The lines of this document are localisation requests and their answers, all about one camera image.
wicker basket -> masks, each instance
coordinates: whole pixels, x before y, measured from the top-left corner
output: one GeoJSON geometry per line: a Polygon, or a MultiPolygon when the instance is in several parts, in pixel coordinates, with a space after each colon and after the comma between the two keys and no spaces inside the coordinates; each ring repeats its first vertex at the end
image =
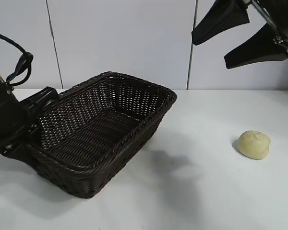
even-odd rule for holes
{"type": "Polygon", "coordinates": [[[107,72],[60,94],[22,145],[39,175],[67,193],[91,198],[151,138],[176,94],[107,72]]]}

basket rim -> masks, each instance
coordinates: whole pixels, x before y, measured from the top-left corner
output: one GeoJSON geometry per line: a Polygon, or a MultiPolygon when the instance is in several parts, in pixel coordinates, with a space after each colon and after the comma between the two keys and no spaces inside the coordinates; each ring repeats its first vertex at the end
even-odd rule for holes
{"type": "MultiPolygon", "coordinates": [[[[151,83],[149,81],[133,77],[127,74],[121,74],[121,73],[115,73],[115,72],[105,72],[102,73],[96,77],[90,78],[87,81],[84,81],[78,85],[73,86],[72,88],[60,93],[61,99],[64,97],[68,96],[69,94],[73,93],[77,88],[85,83],[96,83],[97,81],[111,78],[115,76],[121,76],[124,77],[125,79],[130,79],[130,80],[137,80],[139,83],[142,83],[144,85],[147,85],[147,87],[154,87],[163,90],[166,94],[168,94],[168,97],[166,101],[161,104],[155,111],[153,111],[150,115],[148,115],[143,121],[141,121],[135,128],[133,128],[127,135],[125,135],[119,142],[117,142],[110,150],[108,150],[105,155],[107,157],[99,162],[99,164],[91,164],[88,166],[79,166],[79,165],[74,165],[70,164],[67,161],[61,160],[55,156],[51,156],[48,151],[43,149],[42,147],[38,146],[37,144],[30,142],[26,143],[27,147],[29,147],[31,150],[31,154],[33,154],[34,157],[38,158],[39,160],[46,161],[47,164],[52,164],[55,165],[56,167],[60,167],[64,171],[66,171],[68,174],[71,172],[73,173],[96,173],[100,171],[101,169],[104,169],[111,165],[123,152],[130,144],[133,143],[143,132],[145,132],[151,125],[156,122],[160,117],[164,116],[164,114],[171,108],[171,106],[175,103],[177,99],[177,95],[175,92],[172,90],[161,86],[157,85],[155,83],[151,83]],[[116,154],[113,157],[113,154],[110,152],[117,152],[119,154],[116,154]]],[[[54,103],[49,104],[46,108],[45,111],[50,109],[51,107],[55,106],[56,101],[54,103]]]]}

white wall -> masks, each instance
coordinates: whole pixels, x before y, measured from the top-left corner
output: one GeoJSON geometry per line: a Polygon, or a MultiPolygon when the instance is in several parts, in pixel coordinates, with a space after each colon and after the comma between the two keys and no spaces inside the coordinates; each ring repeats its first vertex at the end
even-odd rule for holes
{"type": "MultiPolygon", "coordinates": [[[[34,55],[31,78],[20,88],[60,88],[44,0],[0,0],[0,33],[34,55]]],[[[0,73],[4,78],[14,72],[20,56],[15,47],[0,40],[0,73]]]]}
{"type": "MultiPolygon", "coordinates": [[[[197,23],[207,14],[215,0],[199,0],[197,23]]],[[[250,6],[250,24],[225,31],[200,46],[194,46],[190,89],[288,89],[288,60],[256,63],[226,69],[223,56],[253,36],[264,24],[250,6]]]]}
{"type": "Polygon", "coordinates": [[[104,71],[186,89],[195,0],[48,0],[63,84],[104,71]]]}

white table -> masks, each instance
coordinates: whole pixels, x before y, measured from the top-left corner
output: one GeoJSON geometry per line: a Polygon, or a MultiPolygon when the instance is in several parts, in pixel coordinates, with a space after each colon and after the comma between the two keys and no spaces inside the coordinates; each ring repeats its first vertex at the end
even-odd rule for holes
{"type": "Polygon", "coordinates": [[[153,138],[92,199],[0,156],[0,230],[288,230],[288,92],[177,95],[153,138]],[[268,158],[233,149],[246,130],[271,137],[268,158]]]}

black cable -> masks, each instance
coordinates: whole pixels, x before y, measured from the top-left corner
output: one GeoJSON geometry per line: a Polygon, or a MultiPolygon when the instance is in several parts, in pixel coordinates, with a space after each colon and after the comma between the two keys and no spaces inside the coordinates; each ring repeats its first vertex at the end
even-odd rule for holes
{"type": "Polygon", "coordinates": [[[7,77],[6,82],[0,81],[0,83],[7,83],[8,85],[12,87],[25,83],[31,75],[31,71],[32,71],[31,62],[33,61],[33,55],[30,54],[29,52],[26,52],[24,48],[22,48],[19,44],[17,44],[16,42],[14,42],[13,40],[9,39],[6,36],[3,36],[0,34],[0,39],[8,42],[9,44],[13,45],[14,47],[16,47],[22,52],[22,55],[18,60],[14,73],[10,74],[7,77]],[[25,76],[23,80],[17,83],[10,83],[15,77],[22,74],[26,69],[27,69],[27,75],[25,76]]]}

